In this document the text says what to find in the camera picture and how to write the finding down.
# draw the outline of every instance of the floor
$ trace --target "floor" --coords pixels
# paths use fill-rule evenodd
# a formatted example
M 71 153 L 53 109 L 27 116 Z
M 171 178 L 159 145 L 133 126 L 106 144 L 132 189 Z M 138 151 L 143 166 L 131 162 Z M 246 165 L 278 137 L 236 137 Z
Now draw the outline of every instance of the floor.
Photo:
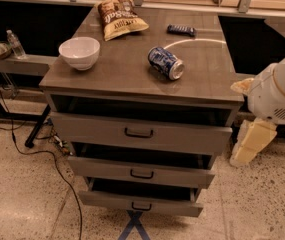
M 40 113 L 45 99 L 38 92 L 20 92 L 9 99 L 3 96 L 11 112 Z M 23 122 L 14 122 L 14 128 Z M 74 176 L 66 159 L 52 139 L 41 139 L 52 132 L 44 125 L 28 149 L 24 142 L 33 124 L 14 130 L 11 122 L 0 127 L 0 239 L 79 239 L 79 209 L 73 192 L 85 190 L 81 177 Z M 81 205 L 81 239 L 89 240 L 285 240 L 285 139 L 275 139 L 249 165 L 235 168 L 229 164 L 231 144 L 214 165 L 216 176 L 199 202 L 204 210 L 198 218 Z

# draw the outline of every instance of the blue tape x mark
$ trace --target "blue tape x mark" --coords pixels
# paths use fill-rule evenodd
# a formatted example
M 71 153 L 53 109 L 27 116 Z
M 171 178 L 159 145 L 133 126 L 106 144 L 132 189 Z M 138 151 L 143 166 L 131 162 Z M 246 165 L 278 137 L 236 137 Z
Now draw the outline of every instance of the blue tape x mark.
M 127 211 L 127 212 L 131 220 L 126 225 L 126 228 L 124 229 L 118 240 L 125 240 L 129 236 L 134 227 L 136 227 L 136 229 L 138 230 L 142 240 L 150 240 L 150 237 L 146 233 L 144 227 L 142 226 L 141 221 L 139 220 L 139 218 L 142 215 L 142 212 L 133 212 L 133 211 Z

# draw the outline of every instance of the clear water bottle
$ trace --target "clear water bottle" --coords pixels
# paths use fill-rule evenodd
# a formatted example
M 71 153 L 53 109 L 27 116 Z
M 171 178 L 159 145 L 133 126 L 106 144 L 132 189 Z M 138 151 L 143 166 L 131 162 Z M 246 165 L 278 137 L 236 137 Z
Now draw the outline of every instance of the clear water bottle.
M 10 43 L 10 46 L 11 46 L 15 56 L 18 59 L 25 59 L 26 54 L 25 54 L 25 51 L 21 45 L 21 42 L 20 42 L 18 36 L 16 34 L 14 34 L 12 32 L 12 30 L 7 30 L 6 33 L 7 33 L 8 42 Z

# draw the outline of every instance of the power cord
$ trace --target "power cord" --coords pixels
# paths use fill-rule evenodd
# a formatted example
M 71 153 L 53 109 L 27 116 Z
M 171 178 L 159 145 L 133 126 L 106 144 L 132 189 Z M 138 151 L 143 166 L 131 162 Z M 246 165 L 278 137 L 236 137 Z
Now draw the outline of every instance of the power cord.
M 7 105 L 6 105 L 6 103 L 5 103 L 5 100 L 4 100 L 4 98 L 3 98 L 1 89 L 0 89 L 0 96 L 1 96 L 1 100 L 2 100 L 2 102 L 3 102 L 3 105 L 4 105 L 5 109 L 7 110 L 8 113 L 10 113 L 9 108 L 7 107 Z M 34 152 L 29 152 L 29 153 L 25 153 L 25 152 L 20 151 L 20 149 L 18 148 L 17 143 L 16 143 L 16 137 L 15 137 L 15 134 L 14 134 L 14 130 L 16 130 L 16 129 L 22 127 L 22 126 L 25 124 L 25 122 L 22 123 L 22 124 L 21 124 L 20 126 L 18 126 L 17 128 L 14 128 L 14 120 L 13 120 L 13 118 L 11 117 L 10 120 L 11 120 L 11 129 L 6 129 L 6 128 L 2 128 L 2 127 L 0 127 L 0 129 L 1 129 L 1 130 L 10 130 L 10 131 L 11 131 L 11 133 L 12 133 L 12 140 L 13 140 L 13 143 L 14 143 L 14 145 L 15 145 L 15 148 L 17 149 L 17 151 L 18 151 L 21 155 L 35 155 L 35 154 L 40 154 L 40 153 L 48 153 L 48 154 L 52 155 L 53 161 L 54 161 L 54 165 L 55 165 L 55 169 L 57 170 L 57 172 L 58 172 L 58 174 L 60 175 L 60 177 L 62 178 L 62 180 L 63 180 L 66 184 L 68 184 L 69 187 L 71 188 L 71 190 L 72 190 L 72 192 L 73 192 L 73 195 L 74 195 L 74 197 L 75 197 L 76 203 L 77 203 L 77 205 L 78 205 L 79 216 L 80 216 L 79 240 L 81 240 L 81 239 L 82 239 L 83 216 L 82 216 L 82 209 L 81 209 L 81 206 L 80 206 L 80 202 L 79 202 L 79 199 L 78 199 L 78 197 L 77 197 L 77 195 L 76 195 L 76 192 L 75 192 L 73 186 L 71 185 L 70 182 L 68 182 L 68 181 L 64 178 L 63 174 L 61 173 L 61 171 L 60 171 L 60 169 L 59 169 L 59 167 L 58 167 L 58 164 L 57 164 L 57 158 L 56 158 L 55 154 L 54 154 L 52 151 L 50 151 L 50 150 L 39 150 L 39 151 L 34 151 Z

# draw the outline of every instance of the white bowl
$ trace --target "white bowl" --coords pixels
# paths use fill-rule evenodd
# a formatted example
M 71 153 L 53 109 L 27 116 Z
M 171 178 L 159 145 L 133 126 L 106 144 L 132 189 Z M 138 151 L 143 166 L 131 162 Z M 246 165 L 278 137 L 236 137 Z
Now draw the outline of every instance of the white bowl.
M 91 37 L 75 37 L 62 43 L 59 53 L 71 67 L 87 70 L 98 60 L 100 43 Z

